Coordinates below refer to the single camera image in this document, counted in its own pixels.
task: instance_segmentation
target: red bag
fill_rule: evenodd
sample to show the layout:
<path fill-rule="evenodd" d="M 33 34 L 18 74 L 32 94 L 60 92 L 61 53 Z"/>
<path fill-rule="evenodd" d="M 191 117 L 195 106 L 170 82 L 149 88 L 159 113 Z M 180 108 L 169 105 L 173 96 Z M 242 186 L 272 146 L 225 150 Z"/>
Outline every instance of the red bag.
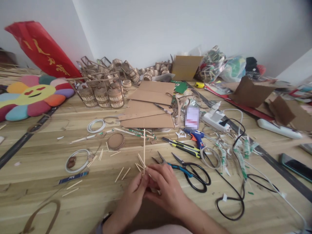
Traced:
<path fill-rule="evenodd" d="M 39 22 L 17 22 L 5 30 L 13 34 L 25 54 L 48 75 L 81 77 L 79 70 Z"/>

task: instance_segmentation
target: yellow tape measure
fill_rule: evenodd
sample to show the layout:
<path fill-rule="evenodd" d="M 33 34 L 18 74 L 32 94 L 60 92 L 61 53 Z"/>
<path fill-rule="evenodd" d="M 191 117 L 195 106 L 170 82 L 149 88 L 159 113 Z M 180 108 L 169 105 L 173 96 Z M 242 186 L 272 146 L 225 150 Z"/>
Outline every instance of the yellow tape measure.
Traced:
<path fill-rule="evenodd" d="M 204 83 L 200 83 L 200 82 L 196 82 L 195 86 L 197 88 L 203 88 L 205 86 L 205 84 Z"/>

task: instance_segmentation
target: phone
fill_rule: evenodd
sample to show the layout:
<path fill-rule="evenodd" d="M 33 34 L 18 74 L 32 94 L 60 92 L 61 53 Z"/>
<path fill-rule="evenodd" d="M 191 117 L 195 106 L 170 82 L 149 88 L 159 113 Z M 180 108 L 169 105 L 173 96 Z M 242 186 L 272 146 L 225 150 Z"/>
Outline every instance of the phone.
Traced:
<path fill-rule="evenodd" d="M 281 154 L 279 160 L 284 167 L 288 168 L 292 172 L 296 173 L 297 175 L 301 176 L 302 178 L 312 183 L 311 168 L 307 167 L 306 165 L 302 164 L 301 162 L 298 162 L 297 160 L 293 159 L 292 157 L 284 153 Z"/>

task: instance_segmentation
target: green paper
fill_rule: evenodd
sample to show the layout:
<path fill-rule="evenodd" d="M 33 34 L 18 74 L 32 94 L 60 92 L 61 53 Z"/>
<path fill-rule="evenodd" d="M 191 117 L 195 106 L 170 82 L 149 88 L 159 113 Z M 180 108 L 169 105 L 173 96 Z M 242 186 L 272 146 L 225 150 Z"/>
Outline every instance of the green paper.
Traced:
<path fill-rule="evenodd" d="M 171 81 L 172 83 L 175 83 L 175 91 L 177 93 L 181 93 L 183 94 L 185 92 L 185 90 L 188 89 L 188 86 L 186 84 L 186 82 L 183 81 Z"/>

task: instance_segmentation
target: cardboard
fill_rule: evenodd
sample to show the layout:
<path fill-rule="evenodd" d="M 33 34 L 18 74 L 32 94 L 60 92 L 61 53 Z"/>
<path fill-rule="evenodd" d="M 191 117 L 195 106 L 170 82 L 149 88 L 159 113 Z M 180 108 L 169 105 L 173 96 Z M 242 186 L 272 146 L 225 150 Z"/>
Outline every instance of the cardboard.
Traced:
<path fill-rule="evenodd" d="M 158 111 L 159 108 L 150 102 L 131 100 L 123 114 L 138 114 L 140 112 Z M 166 105 L 160 105 L 165 109 L 170 109 Z M 141 117 L 136 119 L 123 120 L 120 125 L 127 128 L 174 128 L 171 115 L 164 113 L 159 115 Z"/>
<path fill-rule="evenodd" d="M 259 107 L 274 91 L 275 87 L 255 85 L 248 76 L 244 76 L 235 92 L 229 97 L 238 104 L 248 107 Z"/>
<path fill-rule="evenodd" d="M 175 57 L 171 73 L 175 74 L 173 80 L 191 81 L 201 63 L 202 56 L 179 56 Z"/>
<path fill-rule="evenodd" d="M 284 100 L 278 96 L 269 104 L 279 125 L 291 125 L 299 131 L 312 131 L 312 117 L 295 100 Z"/>
<path fill-rule="evenodd" d="M 174 89 L 174 83 L 143 80 L 139 88 L 131 94 L 128 99 L 170 105 L 172 97 L 166 93 L 170 93 L 172 95 Z"/>

